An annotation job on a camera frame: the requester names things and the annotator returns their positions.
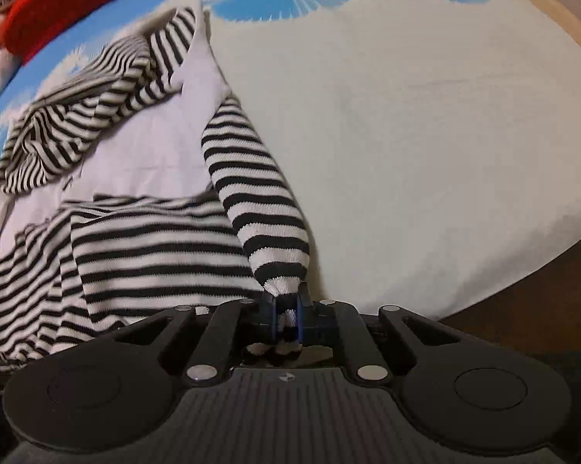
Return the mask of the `striped white hooded top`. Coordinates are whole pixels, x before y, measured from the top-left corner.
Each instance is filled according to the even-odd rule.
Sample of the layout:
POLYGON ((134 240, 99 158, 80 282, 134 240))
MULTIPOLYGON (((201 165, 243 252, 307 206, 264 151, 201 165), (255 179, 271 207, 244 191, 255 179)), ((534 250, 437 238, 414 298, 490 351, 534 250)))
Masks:
POLYGON ((0 382, 157 312, 274 297, 309 239, 220 71, 200 0, 134 22, 10 125, 0 155, 0 382))

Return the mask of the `blue white patterned bedspread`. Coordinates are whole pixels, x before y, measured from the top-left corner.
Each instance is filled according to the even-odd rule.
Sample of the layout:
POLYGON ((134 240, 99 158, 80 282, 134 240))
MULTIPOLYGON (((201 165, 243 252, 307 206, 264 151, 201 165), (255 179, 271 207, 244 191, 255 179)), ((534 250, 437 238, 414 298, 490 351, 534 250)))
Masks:
MULTIPOLYGON (((25 107, 175 0, 116 0, 0 96, 25 107)), ((314 239, 315 294, 442 317, 581 240, 581 48, 529 0, 202 0, 314 239)))

